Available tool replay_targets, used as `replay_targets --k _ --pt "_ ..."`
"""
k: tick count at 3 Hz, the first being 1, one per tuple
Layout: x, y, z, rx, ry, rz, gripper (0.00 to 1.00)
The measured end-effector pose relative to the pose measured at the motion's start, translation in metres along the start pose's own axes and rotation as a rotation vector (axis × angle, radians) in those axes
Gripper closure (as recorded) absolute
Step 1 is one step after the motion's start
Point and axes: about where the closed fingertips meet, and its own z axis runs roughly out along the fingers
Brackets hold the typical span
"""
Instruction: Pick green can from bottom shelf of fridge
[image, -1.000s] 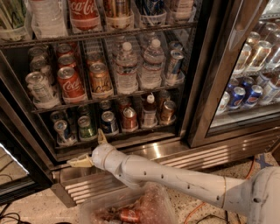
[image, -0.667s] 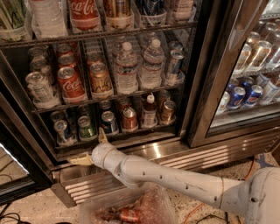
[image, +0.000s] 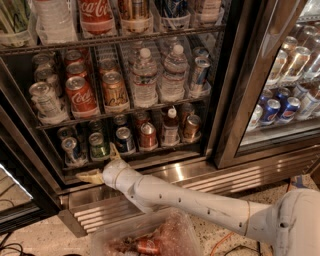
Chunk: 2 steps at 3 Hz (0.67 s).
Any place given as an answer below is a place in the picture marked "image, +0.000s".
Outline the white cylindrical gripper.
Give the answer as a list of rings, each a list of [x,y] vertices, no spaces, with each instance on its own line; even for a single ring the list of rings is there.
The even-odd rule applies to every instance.
[[[143,175],[120,159],[120,153],[113,142],[110,142],[109,146],[112,161],[104,167],[103,172],[100,169],[93,169],[77,173],[76,177],[91,184],[105,183],[108,187],[123,193],[128,200],[134,200],[134,186],[143,178]]]

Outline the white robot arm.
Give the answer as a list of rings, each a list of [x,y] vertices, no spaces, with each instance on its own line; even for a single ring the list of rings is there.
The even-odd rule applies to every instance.
[[[140,211],[160,206],[182,209],[234,233],[273,247],[274,256],[320,256],[320,192],[294,189],[275,204],[261,204],[181,188],[143,175],[125,162],[114,145],[103,169],[76,177],[120,191]]]

